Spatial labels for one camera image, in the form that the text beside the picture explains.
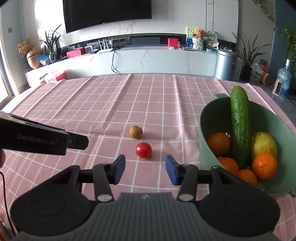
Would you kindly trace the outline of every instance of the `small bottle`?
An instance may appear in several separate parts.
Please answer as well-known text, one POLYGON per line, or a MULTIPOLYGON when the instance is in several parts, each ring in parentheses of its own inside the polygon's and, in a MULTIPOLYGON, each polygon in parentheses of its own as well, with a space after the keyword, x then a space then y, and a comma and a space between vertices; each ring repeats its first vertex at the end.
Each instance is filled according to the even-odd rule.
POLYGON ((287 94, 288 89, 290 88, 290 82, 292 79, 292 74, 289 71, 290 60, 287 59, 286 67, 281 68, 278 71, 277 77, 281 79, 283 86, 281 88, 280 95, 285 96, 287 94))

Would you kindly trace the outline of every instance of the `black television screen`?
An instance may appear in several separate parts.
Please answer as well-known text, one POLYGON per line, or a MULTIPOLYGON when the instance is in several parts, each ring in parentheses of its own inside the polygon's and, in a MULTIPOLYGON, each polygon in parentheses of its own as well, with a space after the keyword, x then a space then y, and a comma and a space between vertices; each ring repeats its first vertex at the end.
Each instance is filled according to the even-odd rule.
POLYGON ((63 0, 66 32, 123 20, 149 19, 151 0, 63 0))

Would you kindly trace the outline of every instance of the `tablecloth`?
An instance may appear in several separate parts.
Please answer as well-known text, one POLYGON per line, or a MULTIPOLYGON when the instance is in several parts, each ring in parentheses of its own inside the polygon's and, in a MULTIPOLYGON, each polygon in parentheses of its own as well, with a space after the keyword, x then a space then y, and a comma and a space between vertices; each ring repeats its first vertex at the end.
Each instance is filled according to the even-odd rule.
MULTIPOLYGON (((7 160, 1 171, 9 209, 18 196, 66 167, 90 169, 113 162, 119 154, 125 155, 126 168, 120 183, 111 185, 115 198, 121 192, 168 191, 176 197, 178 187, 171 184, 165 171, 166 155, 202 168, 197 128, 200 113, 214 94, 229 95, 234 85, 242 86, 251 101, 277 114, 296 135, 296 128, 276 103, 261 88, 250 84, 169 74, 109 75, 42 84, 12 113, 87 135, 89 146, 85 150, 68 149, 65 156, 6 150, 7 160), (143 129, 142 139, 130 137, 129 129, 134 125, 143 129), (141 141, 152 146, 148 160, 135 154, 135 146, 141 141)), ((84 184, 82 193, 94 200, 91 184, 84 184)), ((198 185, 197 199, 208 193, 208 185, 198 185)), ((296 236, 296 201, 288 194, 276 200, 281 217, 274 234, 281 240, 291 240, 296 236)), ((3 197, 0 218, 7 220, 3 197)))

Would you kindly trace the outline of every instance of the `power cord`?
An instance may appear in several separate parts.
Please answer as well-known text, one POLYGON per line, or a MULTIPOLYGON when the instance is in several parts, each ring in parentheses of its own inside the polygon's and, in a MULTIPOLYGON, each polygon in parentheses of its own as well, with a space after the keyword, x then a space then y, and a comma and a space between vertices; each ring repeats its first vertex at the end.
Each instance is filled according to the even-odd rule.
POLYGON ((112 65, 111 65, 111 70, 116 73, 116 74, 119 74, 119 75, 122 75, 113 65, 113 62, 114 62, 114 55, 115 55, 115 51, 117 49, 117 46, 118 46, 119 42, 116 44, 115 48, 114 48, 114 52, 113 52, 113 56, 112 56, 112 65))
POLYGON ((11 224, 11 220, 10 220, 10 217, 9 217, 9 213, 8 213, 8 208, 7 208, 7 203, 6 203, 6 193, 5 193, 5 178, 4 178, 4 175, 2 172, 0 172, 1 176, 2 176, 2 179, 3 179, 3 195, 4 195, 4 204, 5 204, 5 209, 6 209, 6 214, 7 214, 7 219, 8 219, 8 222, 9 222, 9 225, 11 227, 11 230, 12 230, 12 233, 14 236, 15 235, 15 231, 13 230, 13 226, 11 224))

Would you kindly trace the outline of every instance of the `orange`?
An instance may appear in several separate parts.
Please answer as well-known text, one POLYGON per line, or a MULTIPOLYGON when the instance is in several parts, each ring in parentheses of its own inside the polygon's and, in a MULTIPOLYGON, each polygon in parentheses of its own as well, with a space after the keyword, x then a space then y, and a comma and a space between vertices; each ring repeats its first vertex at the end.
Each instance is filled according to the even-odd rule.
POLYGON ((207 144, 215 156, 222 156, 230 148, 230 139, 225 133, 218 132, 208 137, 207 144))
POLYGON ((251 170, 240 170, 238 177, 251 184, 252 186, 257 187, 257 177, 251 170))
POLYGON ((276 170, 276 159, 268 152, 258 154, 252 163, 252 171, 261 181, 272 179, 276 174, 276 170))
POLYGON ((239 166, 237 165, 235 160, 233 160, 232 158, 230 157, 220 158, 219 162, 223 165, 223 167, 226 168, 227 171, 231 172, 236 176, 239 174, 239 166))

